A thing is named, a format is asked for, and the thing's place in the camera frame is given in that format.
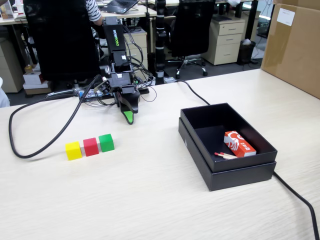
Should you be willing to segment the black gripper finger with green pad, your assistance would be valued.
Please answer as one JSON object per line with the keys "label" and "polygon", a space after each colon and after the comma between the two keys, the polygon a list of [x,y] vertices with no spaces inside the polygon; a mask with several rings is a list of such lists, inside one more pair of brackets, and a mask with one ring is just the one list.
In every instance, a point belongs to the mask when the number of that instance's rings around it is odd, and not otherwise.
{"label": "black gripper finger with green pad", "polygon": [[124,115],[126,122],[129,125],[132,125],[134,123],[134,113],[132,111],[131,103],[119,92],[117,93],[117,105],[120,112]]}

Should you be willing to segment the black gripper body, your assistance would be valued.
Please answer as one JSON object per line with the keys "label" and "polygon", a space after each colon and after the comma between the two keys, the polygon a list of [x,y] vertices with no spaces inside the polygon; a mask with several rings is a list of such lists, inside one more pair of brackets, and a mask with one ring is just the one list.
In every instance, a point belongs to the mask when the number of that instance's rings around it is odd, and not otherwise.
{"label": "black gripper body", "polygon": [[111,74],[111,78],[109,78],[110,93],[134,93],[135,89],[129,72]]}

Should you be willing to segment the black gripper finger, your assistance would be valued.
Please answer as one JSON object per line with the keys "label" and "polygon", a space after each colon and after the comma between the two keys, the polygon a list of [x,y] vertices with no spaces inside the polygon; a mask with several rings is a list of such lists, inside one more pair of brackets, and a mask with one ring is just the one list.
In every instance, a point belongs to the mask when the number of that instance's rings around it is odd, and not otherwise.
{"label": "black gripper finger", "polygon": [[121,93],[121,105],[124,111],[139,112],[140,92],[134,86],[123,87]]}

